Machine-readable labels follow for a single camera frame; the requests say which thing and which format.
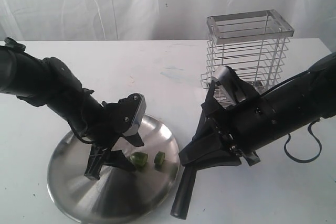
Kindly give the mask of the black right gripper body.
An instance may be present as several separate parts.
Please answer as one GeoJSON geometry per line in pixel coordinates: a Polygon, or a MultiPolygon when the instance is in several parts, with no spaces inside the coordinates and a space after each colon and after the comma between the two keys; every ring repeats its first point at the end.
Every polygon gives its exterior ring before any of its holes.
{"type": "Polygon", "coordinates": [[[231,109],[223,108],[213,96],[209,101],[219,108],[216,117],[229,135],[232,151],[247,161],[260,161],[256,151],[278,138],[278,98],[260,95],[231,109]]]}

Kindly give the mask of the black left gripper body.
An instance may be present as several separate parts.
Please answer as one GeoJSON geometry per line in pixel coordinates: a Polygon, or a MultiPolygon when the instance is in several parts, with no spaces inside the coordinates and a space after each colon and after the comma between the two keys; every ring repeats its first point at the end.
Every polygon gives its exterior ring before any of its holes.
{"type": "Polygon", "coordinates": [[[100,104],[91,96],[92,93],[92,90],[68,91],[71,108],[68,124],[82,142],[111,148],[122,135],[116,133],[109,123],[104,110],[107,102],[100,104]]]}

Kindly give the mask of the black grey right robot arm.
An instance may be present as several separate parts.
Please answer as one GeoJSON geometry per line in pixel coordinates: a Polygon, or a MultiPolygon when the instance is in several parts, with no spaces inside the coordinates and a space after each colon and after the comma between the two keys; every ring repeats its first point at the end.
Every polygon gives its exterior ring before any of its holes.
{"type": "Polygon", "coordinates": [[[264,93],[220,67],[202,104],[197,131],[179,153],[185,167],[251,166],[257,150],[291,132],[335,116],[335,54],[264,93]]]}

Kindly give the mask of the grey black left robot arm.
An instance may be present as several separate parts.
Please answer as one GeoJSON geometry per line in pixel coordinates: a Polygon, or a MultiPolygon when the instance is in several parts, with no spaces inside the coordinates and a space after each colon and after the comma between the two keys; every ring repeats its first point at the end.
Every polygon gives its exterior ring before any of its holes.
{"type": "Polygon", "coordinates": [[[119,138],[135,147],[145,114],[144,95],[133,93],[116,103],[99,103],[67,65],[56,57],[38,59],[26,46],[6,37],[1,46],[1,93],[14,95],[34,107],[48,106],[70,126],[80,142],[91,146],[84,175],[99,180],[103,166],[133,172],[136,166],[123,151],[114,151],[119,138]]]}

